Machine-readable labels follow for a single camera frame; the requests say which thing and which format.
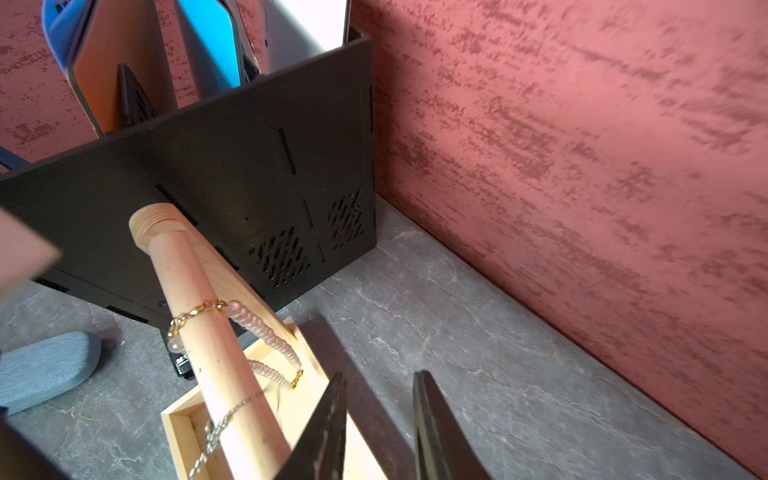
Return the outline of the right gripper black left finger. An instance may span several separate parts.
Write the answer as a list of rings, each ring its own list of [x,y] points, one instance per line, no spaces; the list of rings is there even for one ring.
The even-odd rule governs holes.
[[[275,480],[342,479],[346,451],[346,424],[346,380],[341,373],[336,373]]]

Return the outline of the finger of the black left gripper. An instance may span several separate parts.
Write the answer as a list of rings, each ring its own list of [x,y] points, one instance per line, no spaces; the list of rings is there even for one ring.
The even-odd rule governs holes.
[[[1,296],[37,278],[61,257],[60,250],[4,208],[1,209]]]

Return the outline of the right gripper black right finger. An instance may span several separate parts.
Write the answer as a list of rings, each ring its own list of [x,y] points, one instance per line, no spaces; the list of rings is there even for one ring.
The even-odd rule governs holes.
[[[429,371],[414,374],[418,479],[490,479]]]

